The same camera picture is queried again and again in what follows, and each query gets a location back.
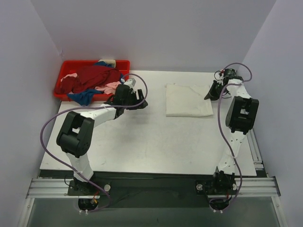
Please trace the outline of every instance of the gray floor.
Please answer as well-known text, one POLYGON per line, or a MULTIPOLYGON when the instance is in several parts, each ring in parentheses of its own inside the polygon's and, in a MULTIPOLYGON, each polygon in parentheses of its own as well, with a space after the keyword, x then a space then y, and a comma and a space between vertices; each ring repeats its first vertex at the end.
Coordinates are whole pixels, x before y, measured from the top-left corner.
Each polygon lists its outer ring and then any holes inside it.
POLYGON ((271 198, 238 198, 224 214, 198 209, 107 209, 79 214, 72 199, 35 199, 27 227, 278 227, 271 198))

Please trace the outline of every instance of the pile of clothes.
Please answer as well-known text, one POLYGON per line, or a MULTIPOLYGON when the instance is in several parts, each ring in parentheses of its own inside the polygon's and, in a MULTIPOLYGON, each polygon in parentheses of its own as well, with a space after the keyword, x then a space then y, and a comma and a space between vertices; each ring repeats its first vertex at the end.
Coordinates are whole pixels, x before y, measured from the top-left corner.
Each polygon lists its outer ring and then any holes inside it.
POLYGON ((123 75, 115 68, 116 61, 100 60, 61 79, 57 94, 67 96, 80 105, 89 105, 94 94, 114 94, 123 75))

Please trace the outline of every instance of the gray wall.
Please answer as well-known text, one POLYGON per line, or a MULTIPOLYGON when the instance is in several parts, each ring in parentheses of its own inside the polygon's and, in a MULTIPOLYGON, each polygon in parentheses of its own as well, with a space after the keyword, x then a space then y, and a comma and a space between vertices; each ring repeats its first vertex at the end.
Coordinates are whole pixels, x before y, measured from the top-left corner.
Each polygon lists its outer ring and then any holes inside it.
POLYGON ((1 1, 0 59, 0 226, 13 227, 43 155, 40 129, 58 108, 62 62, 30 1, 1 1))
POLYGON ((275 0, 31 0, 65 59, 215 71, 242 61, 275 0))
POLYGON ((302 226, 303 208, 302 9, 301 0, 277 0, 244 60, 254 73, 247 90, 260 100, 257 141, 291 227, 302 226))

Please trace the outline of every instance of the tabletop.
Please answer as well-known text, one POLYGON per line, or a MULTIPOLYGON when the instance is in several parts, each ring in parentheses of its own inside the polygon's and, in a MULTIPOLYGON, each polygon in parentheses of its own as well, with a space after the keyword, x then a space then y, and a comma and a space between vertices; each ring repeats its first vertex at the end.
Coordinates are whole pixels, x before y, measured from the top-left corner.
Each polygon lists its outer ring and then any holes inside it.
MULTIPOLYGON (((213 116, 166 117, 165 85, 211 85, 213 73, 131 72, 146 81, 149 90, 146 100, 149 105, 142 110, 126 110, 119 118, 94 128, 88 150, 93 171, 212 175, 226 146, 218 129, 217 101, 212 101, 213 116)), ((143 83, 139 79, 136 81, 135 89, 142 88, 145 94, 143 83)), ((222 124, 225 123, 230 103, 231 99, 222 101, 222 124)), ((59 112, 77 106, 76 102, 61 102, 59 112)), ((56 144, 65 116, 62 114, 55 120, 47 148, 56 157, 70 163, 56 144)), ((229 132, 224 125, 223 132, 229 132)), ((237 160, 243 175, 256 176, 247 138, 242 143, 237 160)), ((40 169, 69 170, 46 153, 40 169)))

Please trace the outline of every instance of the red cloth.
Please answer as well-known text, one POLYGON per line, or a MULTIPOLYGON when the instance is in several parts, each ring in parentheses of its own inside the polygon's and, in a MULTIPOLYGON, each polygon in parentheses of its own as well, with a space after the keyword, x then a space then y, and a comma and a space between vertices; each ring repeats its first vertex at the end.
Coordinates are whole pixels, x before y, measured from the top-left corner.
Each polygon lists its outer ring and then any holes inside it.
POLYGON ((67 77, 55 90, 57 94, 80 93, 87 89, 95 89, 108 83, 117 82, 121 78, 118 69, 101 65, 92 65, 77 71, 77 77, 67 77))

